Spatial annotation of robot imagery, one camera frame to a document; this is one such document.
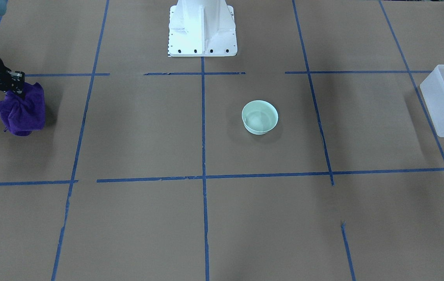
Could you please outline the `purple cloth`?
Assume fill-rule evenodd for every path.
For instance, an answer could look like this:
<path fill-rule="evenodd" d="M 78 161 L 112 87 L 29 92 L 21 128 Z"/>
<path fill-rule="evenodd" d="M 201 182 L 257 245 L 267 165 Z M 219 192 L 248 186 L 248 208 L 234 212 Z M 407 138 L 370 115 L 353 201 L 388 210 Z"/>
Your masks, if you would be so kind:
<path fill-rule="evenodd" d="M 24 97 L 13 91 L 5 94 L 0 101 L 0 119 L 15 136 L 28 136 L 31 132 L 42 130 L 46 123 L 45 93 L 40 83 L 24 83 Z"/>

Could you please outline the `mint green bowl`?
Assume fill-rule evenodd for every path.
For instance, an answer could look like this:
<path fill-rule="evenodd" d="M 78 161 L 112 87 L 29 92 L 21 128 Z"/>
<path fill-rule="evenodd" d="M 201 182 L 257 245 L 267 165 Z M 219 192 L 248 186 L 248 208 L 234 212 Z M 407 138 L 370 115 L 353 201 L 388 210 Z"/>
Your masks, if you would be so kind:
<path fill-rule="evenodd" d="M 251 101 L 242 109 L 242 123 L 253 135 L 265 135 L 279 122 L 277 109 L 267 101 Z"/>

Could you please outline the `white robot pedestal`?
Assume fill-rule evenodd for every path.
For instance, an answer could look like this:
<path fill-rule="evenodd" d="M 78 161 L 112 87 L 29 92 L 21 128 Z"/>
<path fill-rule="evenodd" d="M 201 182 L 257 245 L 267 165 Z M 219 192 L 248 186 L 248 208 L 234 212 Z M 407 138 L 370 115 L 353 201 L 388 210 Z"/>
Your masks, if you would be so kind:
<path fill-rule="evenodd" d="M 178 0 L 169 16 L 169 57 L 237 55 L 234 9 L 225 0 Z"/>

